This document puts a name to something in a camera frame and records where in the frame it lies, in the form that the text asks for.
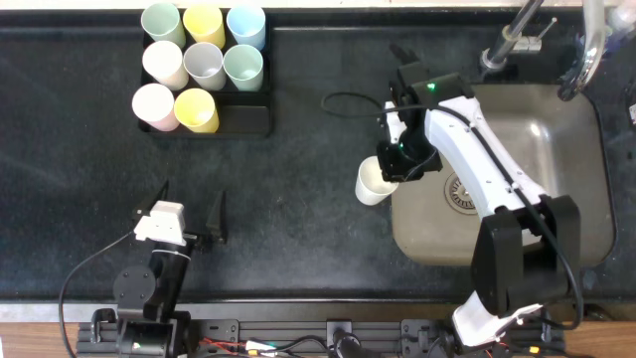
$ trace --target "white cup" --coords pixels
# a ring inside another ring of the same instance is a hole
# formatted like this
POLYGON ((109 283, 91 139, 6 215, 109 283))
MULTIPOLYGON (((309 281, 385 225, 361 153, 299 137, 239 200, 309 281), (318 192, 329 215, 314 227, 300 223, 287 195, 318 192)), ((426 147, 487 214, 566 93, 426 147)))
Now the white cup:
POLYGON ((250 45, 233 46, 223 59, 223 68, 238 90, 260 90, 262 66, 260 51, 250 45))
POLYGON ((237 6, 228 13, 228 28, 241 45, 265 47, 265 12, 257 6, 237 6))
POLYGON ((168 88, 149 84, 138 89, 132 97, 132 111, 139 119, 153 127, 170 131, 179 126, 173 110, 175 98, 168 88))
POLYGON ((220 90, 226 85, 223 53, 216 45, 198 43, 183 55, 186 71, 204 90, 220 90))
POLYGON ((157 41, 148 46, 141 59, 144 70, 170 90, 180 90, 188 84, 188 73, 183 67, 183 55, 177 45, 157 41))
POLYGON ((141 14, 141 27, 154 41, 170 41, 180 48, 186 46, 181 14, 173 4, 150 5, 141 14))
POLYGON ((389 183, 382 178, 382 169, 377 156, 363 160, 358 169, 356 196, 365 205, 376 205, 398 188, 398 183, 389 183))

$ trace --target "faucet handle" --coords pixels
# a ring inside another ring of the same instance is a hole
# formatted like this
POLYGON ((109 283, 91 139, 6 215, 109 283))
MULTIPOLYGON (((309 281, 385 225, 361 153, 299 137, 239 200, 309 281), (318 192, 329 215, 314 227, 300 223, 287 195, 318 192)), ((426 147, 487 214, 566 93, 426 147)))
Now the faucet handle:
POLYGON ((544 28, 538 36, 523 36, 512 50, 513 54, 537 54, 541 50, 541 39, 546 35, 548 30, 558 22, 556 17, 553 17, 550 23, 544 28))

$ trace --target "wooden floor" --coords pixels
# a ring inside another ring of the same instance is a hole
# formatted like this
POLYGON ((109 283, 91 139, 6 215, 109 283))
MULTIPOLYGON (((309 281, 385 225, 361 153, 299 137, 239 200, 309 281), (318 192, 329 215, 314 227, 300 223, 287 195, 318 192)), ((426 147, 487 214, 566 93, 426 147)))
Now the wooden floor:
MULTIPOLYGON (((67 332, 75 346, 78 326, 67 324, 67 332)), ((0 323, 0 339, 4 358, 68 357, 57 323, 0 323)), ((566 343, 571 353, 636 357, 636 322, 585 322, 567 334, 566 343)))

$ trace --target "yellow cup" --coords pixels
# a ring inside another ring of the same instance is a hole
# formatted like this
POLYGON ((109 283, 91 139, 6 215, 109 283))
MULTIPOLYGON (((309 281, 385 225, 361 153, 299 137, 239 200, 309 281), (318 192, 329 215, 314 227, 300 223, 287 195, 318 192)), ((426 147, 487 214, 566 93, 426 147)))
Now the yellow cup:
POLYGON ((219 114, 212 95, 202 89, 184 90, 175 100, 177 120, 197 133, 219 129, 219 114))
POLYGON ((221 9, 212 4, 196 4, 183 14, 183 24, 197 42, 207 42, 222 49, 226 45, 226 30, 221 9))

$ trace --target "blue cup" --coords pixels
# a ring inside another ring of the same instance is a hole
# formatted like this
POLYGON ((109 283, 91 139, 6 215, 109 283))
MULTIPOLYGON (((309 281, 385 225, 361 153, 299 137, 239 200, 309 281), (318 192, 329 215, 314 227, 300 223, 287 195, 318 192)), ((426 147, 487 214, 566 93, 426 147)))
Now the blue cup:
POLYGON ((240 45, 265 47, 265 12, 256 6, 237 6, 228 13, 228 28, 240 45))

